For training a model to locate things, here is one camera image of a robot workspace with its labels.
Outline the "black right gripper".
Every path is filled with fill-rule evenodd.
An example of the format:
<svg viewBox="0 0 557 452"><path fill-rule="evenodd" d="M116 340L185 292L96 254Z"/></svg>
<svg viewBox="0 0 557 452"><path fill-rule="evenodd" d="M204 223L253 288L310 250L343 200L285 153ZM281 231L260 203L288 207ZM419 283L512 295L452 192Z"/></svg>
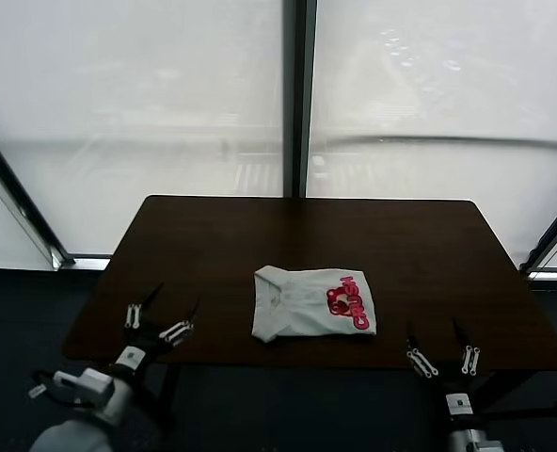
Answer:
<svg viewBox="0 0 557 452"><path fill-rule="evenodd" d="M406 325L406 357L413 369L422 377L430 379L430 390L442 418L473 416L470 384L477 375L480 349L470 340L465 330L453 320L454 334L462 350L461 372L437 370L421 352L413 325Z"/></svg>

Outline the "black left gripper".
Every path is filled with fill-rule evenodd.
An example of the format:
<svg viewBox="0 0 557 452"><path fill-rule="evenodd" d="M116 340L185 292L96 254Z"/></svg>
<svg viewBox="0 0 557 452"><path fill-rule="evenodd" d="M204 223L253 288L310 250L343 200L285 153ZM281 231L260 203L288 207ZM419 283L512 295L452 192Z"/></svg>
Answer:
<svg viewBox="0 0 557 452"><path fill-rule="evenodd" d="M148 367L177 347L195 328L200 306L198 297L187 318L165 331L159 325L142 321L144 312L155 300L164 284L160 282L141 302L129 304L126 309L124 328L126 344L112 364L113 378L143 378Z"/></svg>

